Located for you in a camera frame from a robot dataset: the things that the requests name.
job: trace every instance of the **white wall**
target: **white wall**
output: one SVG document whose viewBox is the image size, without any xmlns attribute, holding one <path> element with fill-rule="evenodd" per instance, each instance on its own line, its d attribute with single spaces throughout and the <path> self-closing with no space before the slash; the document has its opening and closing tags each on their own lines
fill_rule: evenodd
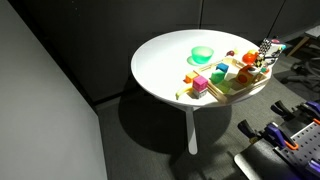
<svg viewBox="0 0 320 180">
<path fill-rule="evenodd" d="M 97 115 L 7 0 L 0 0 L 0 179 L 107 179 Z"/>
</svg>

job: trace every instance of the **round white table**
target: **round white table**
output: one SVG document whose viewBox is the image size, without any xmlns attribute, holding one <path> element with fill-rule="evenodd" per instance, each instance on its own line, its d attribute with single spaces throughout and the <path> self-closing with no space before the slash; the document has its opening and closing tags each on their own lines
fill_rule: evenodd
<svg viewBox="0 0 320 180">
<path fill-rule="evenodd" d="M 186 112 L 188 148 L 191 154 L 198 151 L 194 128 L 193 112 L 201 107 L 219 107 L 220 103 L 207 93 L 200 99 L 187 94 L 176 99 L 176 92 L 183 85 L 187 73 L 201 67 L 187 62 L 191 49 L 207 46 L 214 50 L 208 63 L 221 61 L 230 50 L 237 49 L 235 59 L 241 60 L 249 50 L 259 48 L 252 42 L 239 36 L 213 30 L 182 30 L 155 37 L 144 43 L 133 55 L 131 70 L 136 81 L 143 89 L 176 108 Z M 258 93 L 264 86 L 252 90 L 232 103 L 240 102 Z"/>
</svg>

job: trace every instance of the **green bowl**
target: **green bowl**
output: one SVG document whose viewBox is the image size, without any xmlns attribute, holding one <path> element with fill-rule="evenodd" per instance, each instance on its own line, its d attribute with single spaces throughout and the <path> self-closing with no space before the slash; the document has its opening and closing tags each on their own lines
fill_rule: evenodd
<svg viewBox="0 0 320 180">
<path fill-rule="evenodd" d="M 205 46 L 197 46 L 191 50 L 192 59 L 197 64 L 207 63 L 213 55 L 213 50 Z"/>
</svg>

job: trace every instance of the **pink block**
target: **pink block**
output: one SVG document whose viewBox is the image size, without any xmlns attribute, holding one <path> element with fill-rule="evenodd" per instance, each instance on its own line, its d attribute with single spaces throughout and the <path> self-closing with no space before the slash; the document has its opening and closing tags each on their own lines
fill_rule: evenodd
<svg viewBox="0 0 320 180">
<path fill-rule="evenodd" d="M 198 92 L 201 92 L 207 88 L 208 80 L 203 76 L 198 76 L 193 79 L 192 87 L 196 89 Z"/>
</svg>

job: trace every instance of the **grey wall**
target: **grey wall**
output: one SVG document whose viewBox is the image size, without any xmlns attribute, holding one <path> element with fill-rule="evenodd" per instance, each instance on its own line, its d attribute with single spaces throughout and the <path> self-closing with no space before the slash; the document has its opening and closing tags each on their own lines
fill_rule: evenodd
<svg viewBox="0 0 320 180">
<path fill-rule="evenodd" d="M 319 0 L 22 2 L 44 32 L 45 41 L 61 55 L 93 102 L 124 91 L 131 74 L 132 55 L 157 35 L 201 27 L 233 33 L 258 43 L 270 30 L 269 37 L 281 37 L 320 20 Z M 284 8 L 273 26 L 283 2 L 286 2 Z"/>
<path fill-rule="evenodd" d="M 97 115 L 0 0 L 0 179 L 106 180 Z"/>
</svg>

